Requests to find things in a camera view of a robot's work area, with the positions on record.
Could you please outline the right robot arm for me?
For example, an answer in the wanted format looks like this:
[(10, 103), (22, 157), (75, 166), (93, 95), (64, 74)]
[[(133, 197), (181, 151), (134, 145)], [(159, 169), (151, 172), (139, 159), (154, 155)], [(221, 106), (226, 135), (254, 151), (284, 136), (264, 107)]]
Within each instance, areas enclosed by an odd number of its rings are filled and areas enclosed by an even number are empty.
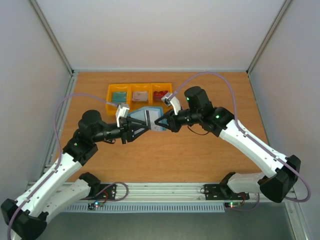
[(225, 199), (239, 193), (263, 194), (281, 203), (298, 180), (301, 160), (287, 157), (264, 143), (224, 107), (214, 107), (204, 89), (194, 86), (184, 92), (188, 108), (182, 109), (179, 100), (168, 92), (162, 101), (172, 107), (155, 124), (177, 133), (182, 126), (200, 125), (205, 131), (236, 147), (261, 170), (259, 173), (228, 173), (219, 183)]

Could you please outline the white card black stripe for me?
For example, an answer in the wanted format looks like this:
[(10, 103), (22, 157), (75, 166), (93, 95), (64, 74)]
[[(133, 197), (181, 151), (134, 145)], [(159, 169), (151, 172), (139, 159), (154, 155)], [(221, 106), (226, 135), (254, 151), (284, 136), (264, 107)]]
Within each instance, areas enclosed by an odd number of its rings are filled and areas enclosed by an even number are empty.
[(162, 127), (155, 123), (161, 117), (161, 111), (157, 108), (148, 108), (145, 110), (145, 120), (151, 131), (161, 132)]

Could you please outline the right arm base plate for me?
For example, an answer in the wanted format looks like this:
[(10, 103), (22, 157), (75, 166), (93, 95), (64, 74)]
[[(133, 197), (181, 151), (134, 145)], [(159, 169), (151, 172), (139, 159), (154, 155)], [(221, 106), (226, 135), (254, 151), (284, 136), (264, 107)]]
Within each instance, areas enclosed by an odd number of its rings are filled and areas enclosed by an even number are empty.
[(200, 192), (204, 194), (206, 201), (242, 201), (249, 200), (250, 196), (248, 193), (234, 193), (231, 192), (229, 195), (225, 195), (219, 184), (204, 184)]

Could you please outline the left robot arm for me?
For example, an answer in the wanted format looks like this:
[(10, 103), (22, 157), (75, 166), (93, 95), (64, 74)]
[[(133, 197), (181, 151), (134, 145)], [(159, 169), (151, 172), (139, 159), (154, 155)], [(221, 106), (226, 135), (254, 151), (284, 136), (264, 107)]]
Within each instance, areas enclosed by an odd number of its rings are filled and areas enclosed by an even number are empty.
[(106, 123), (99, 111), (86, 111), (78, 122), (78, 129), (49, 170), (17, 199), (8, 198), (1, 204), (9, 240), (36, 240), (68, 206), (100, 195), (101, 182), (89, 172), (64, 190), (58, 189), (98, 151), (98, 142), (113, 144), (121, 139), (123, 144), (130, 143), (150, 128), (149, 119), (131, 118), (123, 110), (117, 113), (115, 123)]

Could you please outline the teal card holder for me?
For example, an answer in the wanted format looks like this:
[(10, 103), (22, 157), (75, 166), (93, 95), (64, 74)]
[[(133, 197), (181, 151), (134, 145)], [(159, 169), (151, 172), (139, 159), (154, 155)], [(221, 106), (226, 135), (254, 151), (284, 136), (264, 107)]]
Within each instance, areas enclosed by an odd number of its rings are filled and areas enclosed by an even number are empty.
[(147, 109), (159, 109), (160, 112), (161, 112), (161, 116), (164, 114), (164, 110), (163, 110), (162, 107), (159, 107), (159, 106), (145, 106), (145, 107), (139, 108), (138, 110), (135, 110), (135, 111), (129, 113), (128, 116), (131, 117), (131, 118), (138, 119), (138, 120), (146, 121), (145, 110), (147, 110)]

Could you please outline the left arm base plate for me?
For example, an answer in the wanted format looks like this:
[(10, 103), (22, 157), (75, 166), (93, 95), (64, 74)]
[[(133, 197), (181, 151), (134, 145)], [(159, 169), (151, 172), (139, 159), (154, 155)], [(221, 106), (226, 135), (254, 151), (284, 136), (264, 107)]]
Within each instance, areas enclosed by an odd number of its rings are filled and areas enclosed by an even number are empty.
[(117, 185), (99, 184), (91, 187), (88, 196), (82, 200), (114, 200), (116, 196)]

